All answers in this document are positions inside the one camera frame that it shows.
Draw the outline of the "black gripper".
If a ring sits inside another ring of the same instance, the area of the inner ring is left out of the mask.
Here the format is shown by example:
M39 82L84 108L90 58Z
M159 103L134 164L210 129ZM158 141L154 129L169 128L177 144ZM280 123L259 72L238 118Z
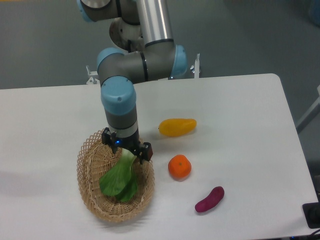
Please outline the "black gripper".
M153 156L153 149L150 142L140 143L139 129L130 136L122 137L119 132L110 131L106 127L101 134L101 141L104 145L109 146L112 153L116 154L118 148L134 152L136 159L134 163L149 162Z

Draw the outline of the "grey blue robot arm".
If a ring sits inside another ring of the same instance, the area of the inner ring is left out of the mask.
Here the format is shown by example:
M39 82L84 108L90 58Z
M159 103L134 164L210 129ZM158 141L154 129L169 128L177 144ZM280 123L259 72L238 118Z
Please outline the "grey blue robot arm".
M117 34L120 48L102 50L96 60L100 98L108 126L102 143L116 152L129 150L140 162L149 161L152 146L139 136L134 84L182 76L188 68L186 51L174 42L164 0L79 0L88 22L112 19L124 26Z

